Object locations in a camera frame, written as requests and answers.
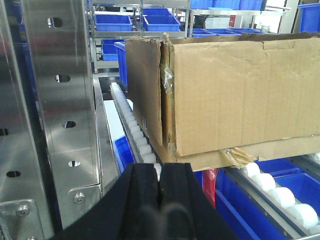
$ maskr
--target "screw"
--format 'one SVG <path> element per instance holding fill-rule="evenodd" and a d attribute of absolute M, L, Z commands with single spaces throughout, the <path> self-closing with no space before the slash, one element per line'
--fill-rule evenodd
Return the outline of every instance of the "screw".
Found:
<path fill-rule="evenodd" d="M 82 204 L 84 203 L 86 200 L 85 195 L 82 192 L 78 192 L 75 196 L 74 196 L 74 203 L 75 204 Z"/>
<path fill-rule="evenodd" d="M 19 208 L 16 211 L 16 215 L 18 217 L 25 217 L 25 216 L 29 215 L 29 213 L 30 213 L 30 209 L 28 208 L 27 205 L 19 206 Z"/>

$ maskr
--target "red label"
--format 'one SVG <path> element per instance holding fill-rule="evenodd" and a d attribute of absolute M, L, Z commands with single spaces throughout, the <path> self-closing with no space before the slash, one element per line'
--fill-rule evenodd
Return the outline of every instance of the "red label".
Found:
<path fill-rule="evenodd" d="M 230 21 L 229 21 L 229 27 L 234 27 L 235 26 L 235 21 L 236 21 L 236 15 L 231 15 L 230 16 Z"/>
<path fill-rule="evenodd" d="M 216 179 L 218 175 L 218 168 L 204 170 L 202 173 L 202 188 L 206 197 L 211 204 L 216 208 Z"/>

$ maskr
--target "cardboard box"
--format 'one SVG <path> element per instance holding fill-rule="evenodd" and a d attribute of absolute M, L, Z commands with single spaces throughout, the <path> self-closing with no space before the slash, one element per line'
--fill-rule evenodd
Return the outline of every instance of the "cardboard box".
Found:
<path fill-rule="evenodd" d="M 319 36 L 126 40 L 137 121 L 195 171 L 319 152 Z"/>

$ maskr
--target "oval hole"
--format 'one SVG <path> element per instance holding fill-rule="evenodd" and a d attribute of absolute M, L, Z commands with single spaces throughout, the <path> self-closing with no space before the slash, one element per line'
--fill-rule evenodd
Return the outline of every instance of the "oval hole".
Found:
<path fill-rule="evenodd" d="M 8 129 L 0 128 L 0 136 L 7 136 L 8 134 Z"/>
<path fill-rule="evenodd" d="M 58 75 L 55 75 L 55 80 L 58 83 L 67 83 L 70 81 L 70 76 L 66 74 L 58 74 Z"/>
<path fill-rule="evenodd" d="M 76 123 L 74 121 L 65 121 L 64 124 L 62 124 L 62 126 L 65 129 L 74 128 L 76 126 Z"/>
<path fill-rule="evenodd" d="M 70 168 L 75 168 L 75 167 L 78 167 L 78 166 L 80 166 L 80 162 L 79 161 L 70 161 L 70 162 L 68 162 L 68 166 L 70 167 Z"/>
<path fill-rule="evenodd" d="M 61 28 L 63 25 L 63 21 L 59 17 L 48 17 L 47 21 L 49 28 Z"/>
<path fill-rule="evenodd" d="M 21 175 L 21 172 L 19 172 L 19 171 L 8 171 L 6 173 L 6 176 L 9 177 L 9 178 L 20 177 L 20 175 Z"/>

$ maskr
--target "shelving rack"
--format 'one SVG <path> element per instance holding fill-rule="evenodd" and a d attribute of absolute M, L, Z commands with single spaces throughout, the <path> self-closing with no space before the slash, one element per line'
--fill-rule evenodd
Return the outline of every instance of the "shelving rack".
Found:
<path fill-rule="evenodd" d="M 282 8 L 282 11 L 265 10 L 208 10 L 208 9 L 190 9 L 190 31 L 188 37 L 192 36 L 194 28 L 195 15 L 213 15 L 213 16 L 241 16 L 240 26 L 242 26 L 243 16 L 252 16 L 252 26 L 255 23 L 256 16 L 285 16 L 289 9 Z"/>
<path fill-rule="evenodd" d="M 139 20 L 134 11 L 133 31 L 97 31 L 95 28 L 95 11 L 94 6 L 106 7 L 130 7 L 140 9 Z M 98 73 L 98 69 L 118 68 L 118 61 L 102 61 L 97 59 L 97 46 L 100 46 L 101 39 L 126 39 L 134 36 L 161 38 L 163 32 L 161 31 L 144 31 L 142 27 L 142 12 L 143 8 L 171 8 L 175 10 L 184 10 L 185 12 L 185 31 L 171 31 L 169 35 L 174 39 L 183 39 L 187 37 L 188 21 L 189 21 L 189 6 L 190 0 L 92 0 L 91 1 L 91 56 L 94 65 L 94 72 Z"/>

